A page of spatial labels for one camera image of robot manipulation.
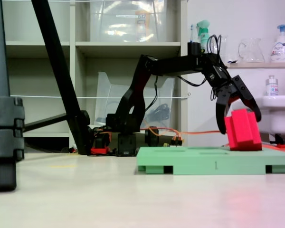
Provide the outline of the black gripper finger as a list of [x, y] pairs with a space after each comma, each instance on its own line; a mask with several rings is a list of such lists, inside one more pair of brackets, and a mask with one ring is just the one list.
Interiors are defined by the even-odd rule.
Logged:
[[261, 111], [251, 92], [249, 91], [249, 89], [247, 88], [247, 86], [239, 75], [232, 78], [232, 86], [232, 97], [234, 99], [240, 99], [246, 107], [248, 107], [251, 111], [254, 112], [256, 121], [260, 122], [262, 119]]
[[222, 134], [226, 133], [225, 116], [229, 110], [230, 93], [220, 91], [216, 101], [216, 120], [218, 129]]

